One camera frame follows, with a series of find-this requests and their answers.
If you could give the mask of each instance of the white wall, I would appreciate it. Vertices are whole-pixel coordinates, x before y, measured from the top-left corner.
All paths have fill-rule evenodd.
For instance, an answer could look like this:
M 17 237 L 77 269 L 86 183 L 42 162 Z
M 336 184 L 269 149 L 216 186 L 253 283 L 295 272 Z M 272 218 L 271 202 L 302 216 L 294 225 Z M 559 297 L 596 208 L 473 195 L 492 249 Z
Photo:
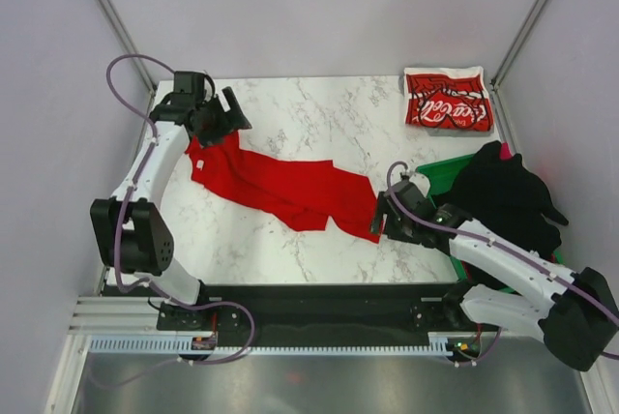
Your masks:
M 0 412 L 34 414 L 75 298 L 94 286 L 90 203 L 121 180 L 140 122 L 105 87 L 121 50 L 93 0 L 0 0 L 0 13 Z
M 535 0 L 113 1 L 138 49 L 217 77 L 477 64 L 491 77 Z
M 566 262 L 605 274 L 617 300 L 618 82 L 618 0 L 551 0 L 501 93 L 527 164 L 571 221 Z M 604 372 L 619 412 L 619 362 Z

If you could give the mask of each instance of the red cloth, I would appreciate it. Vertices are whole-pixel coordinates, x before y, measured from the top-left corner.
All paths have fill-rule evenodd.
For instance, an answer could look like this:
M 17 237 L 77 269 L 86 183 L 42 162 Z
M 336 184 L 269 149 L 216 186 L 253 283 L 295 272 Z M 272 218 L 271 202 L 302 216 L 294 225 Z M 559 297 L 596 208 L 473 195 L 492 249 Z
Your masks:
M 194 139 L 187 153 L 192 180 L 222 198 L 274 214 L 296 231 L 324 230 L 331 216 L 344 232 L 378 243 L 369 233 L 376 196 L 368 177 L 332 161 L 278 161 L 242 150 L 236 132 L 207 148 Z

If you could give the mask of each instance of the green basket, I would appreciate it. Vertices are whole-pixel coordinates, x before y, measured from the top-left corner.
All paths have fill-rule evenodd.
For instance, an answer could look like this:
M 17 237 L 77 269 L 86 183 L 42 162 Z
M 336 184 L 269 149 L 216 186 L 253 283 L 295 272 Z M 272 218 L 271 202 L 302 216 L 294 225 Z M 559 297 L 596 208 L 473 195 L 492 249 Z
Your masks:
M 427 197 L 432 203 L 434 203 L 434 199 L 432 198 L 434 195 L 443 194 L 452 189 L 457 175 L 470 163 L 472 158 L 473 155 L 460 156 L 459 158 L 452 158 L 450 160 L 417 167 L 417 172 L 425 175 L 429 179 L 430 186 Z M 554 257 L 559 264 L 563 264 L 563 258 L 558 251 L 554 252 Z M 450 259 L 456 271 L 457 278 L 459 280 L 466 280 L 466 271 L 462 263 L 453 256 L 450 256 Z M 514 292 L 511 288 L 504 288 L 502 291 L 508 293 Z

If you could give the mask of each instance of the marble surface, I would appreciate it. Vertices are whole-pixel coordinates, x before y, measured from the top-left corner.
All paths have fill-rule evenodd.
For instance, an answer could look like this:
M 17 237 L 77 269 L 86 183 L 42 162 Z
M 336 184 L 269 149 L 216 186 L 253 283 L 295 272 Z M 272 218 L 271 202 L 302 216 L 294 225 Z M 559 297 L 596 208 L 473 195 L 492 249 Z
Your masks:
M 411 167 L 477 151 L 497 133 L 444 134 L 404 125 L 406 104 L 397 76 L 217 80 L 231 86 L 253 129 L 241 147 L 281 160 L 332 159 L 385 189 L 389 165 Z M 156 103 L 171 90 L 160 84 Z M 329 220 L 324 232 L 295 232 L 273 215 L 207 192 L 190 179 L 183 156 L 161 211 L 176 257 L 206 283 L 356 283 L 453 281 L 438 251 L 354 238 Z

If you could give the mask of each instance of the reflective floor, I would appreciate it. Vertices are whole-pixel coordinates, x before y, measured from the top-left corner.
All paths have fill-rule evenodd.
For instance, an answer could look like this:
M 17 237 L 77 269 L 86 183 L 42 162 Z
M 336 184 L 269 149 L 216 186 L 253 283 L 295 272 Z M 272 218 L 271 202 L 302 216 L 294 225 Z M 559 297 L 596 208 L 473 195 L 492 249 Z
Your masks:
M 114 383 L 169 356 L 90 355 Z M 172 364 L 113 391 L 82 381 L 75 413 L 580 414 L 579 375 L 538 342 L 502 339 L 478 367 L 419 357 L 249 356 L 210 368 Z

